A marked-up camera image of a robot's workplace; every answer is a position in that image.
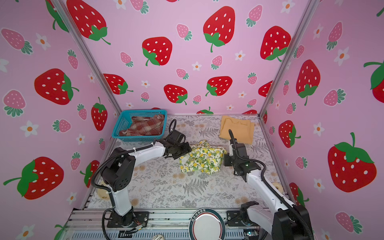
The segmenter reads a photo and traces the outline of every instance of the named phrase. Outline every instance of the beige round object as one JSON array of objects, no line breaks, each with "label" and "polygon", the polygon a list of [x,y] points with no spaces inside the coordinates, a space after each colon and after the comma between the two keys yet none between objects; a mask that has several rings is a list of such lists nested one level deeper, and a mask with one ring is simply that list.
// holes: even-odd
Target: beige round object
[{"label": "beige round object", "polygon": [[272,185],[282,194],[284,192],[283,186],[278,182],[272,182]]},{"label": "beige round object", "polygon": [[161,234],[157,234],[156,236],[154,236],[152,238],[152,240],[165,240],[165,238],[163,237],[163,235]]},{"label": "beige round object", "polygon": [[[99,185],[106,186],[104,181],[101,181]],[[97,195],[102,199],[102,200],[109,200],[109,194],[106,190],[104,189],[97,189]]]}]

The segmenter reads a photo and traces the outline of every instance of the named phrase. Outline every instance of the beige donut-shaped object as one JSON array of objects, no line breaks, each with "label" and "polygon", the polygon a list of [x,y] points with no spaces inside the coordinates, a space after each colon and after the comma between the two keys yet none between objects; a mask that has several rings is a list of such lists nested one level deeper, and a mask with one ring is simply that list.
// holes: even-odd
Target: beige donut-shaped object
[{"label": "beige donut-shaped object", "polygon": [[282,194],[284,192],[283,186],[278,182],[272,182],[272,185]]},{"label": "beige donut-shaped object", "polygon": [[[106,186],[104,181],[101,181],[99,185]],[[97,195],[102,199],[102,200],[109,200],[109,194],[105,189],[97,189]]]}]

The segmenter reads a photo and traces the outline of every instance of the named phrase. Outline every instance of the white plate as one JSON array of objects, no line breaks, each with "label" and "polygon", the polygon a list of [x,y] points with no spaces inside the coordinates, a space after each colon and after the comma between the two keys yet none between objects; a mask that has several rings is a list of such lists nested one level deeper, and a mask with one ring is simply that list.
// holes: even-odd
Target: white plate
[{"label": "white plate", "polygon": [[189,222],[189,238],[191,240],[224,240],[223,219],[213,209],[199,209]]}]

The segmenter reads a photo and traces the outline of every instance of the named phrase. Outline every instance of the plaid cloth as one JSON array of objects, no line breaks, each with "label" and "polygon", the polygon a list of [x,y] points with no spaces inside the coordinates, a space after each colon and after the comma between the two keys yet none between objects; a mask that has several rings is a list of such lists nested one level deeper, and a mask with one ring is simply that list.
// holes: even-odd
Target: plaid cloth
[{"label": "plaid cloth", "polygon": [[153,117],[132,117],[132,124],[127,130],[121,130],[119,136],[157,136],[163,132],[163,114]]}]

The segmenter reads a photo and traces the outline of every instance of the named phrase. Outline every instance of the floral tablecloth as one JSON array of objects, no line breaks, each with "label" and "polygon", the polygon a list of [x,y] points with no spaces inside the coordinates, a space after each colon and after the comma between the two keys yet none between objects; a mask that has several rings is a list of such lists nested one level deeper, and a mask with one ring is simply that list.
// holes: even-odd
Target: floral tablecloth
[{"label": "floral tablecloth", "polygon": [[[273,164],[264,135],[256,116],[231,116],[255,122],[252,145],[246,144],[250,158],[263,161],[267,170],[265,177],[271,182],[280,182]],[[186,141],[198,144],[206,139],[212,146],[223,146],[227,150],[229,141],[219,138],[220,115],[168,115],[168,126],[172,119],[177,120],[176,129],[185,134]],[[132,149],[148,145],[148,142],[116,141],[115,147]],[[181,172],[179,161],[173,158],[158,157],[135,167],[129,183],[129,200],[137,208],[237,208],[248,201],[262,199],[258,193],[239,176],[233,175],[233,167],[221,166],[220,171],[208,175],[201,171]],[[111,207],[109,200],[93,194],[88,208],[105,209]]]}]

